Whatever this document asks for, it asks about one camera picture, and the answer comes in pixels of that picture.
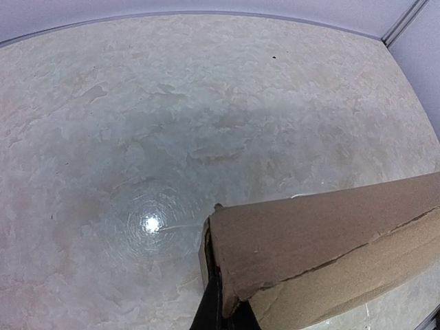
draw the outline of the brown cardboard box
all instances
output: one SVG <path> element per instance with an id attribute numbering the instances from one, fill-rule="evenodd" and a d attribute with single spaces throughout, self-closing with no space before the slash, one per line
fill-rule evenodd
<path id="1" fill-rule="evenodd" d="M 205 232 L 221 272 L 223 316 L 249 300 L 262 329 L 302 329 L 366 303 L 439 259 L 439 206 L 434 173 L 216 208 Z"/>

